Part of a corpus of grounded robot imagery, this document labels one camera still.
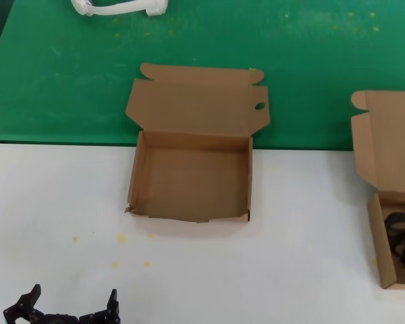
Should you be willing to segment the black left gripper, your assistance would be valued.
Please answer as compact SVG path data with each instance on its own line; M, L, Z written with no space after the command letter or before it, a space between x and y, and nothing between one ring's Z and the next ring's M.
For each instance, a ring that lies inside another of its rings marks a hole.
M107 308L99 312L77 318L71 315L43 314L34 305L41 295L41 285L35 284L32 290L20 296L18 301L3 311L7 324L16 324L17 319L25 319L34 324L120 324L117 290L112 289Z

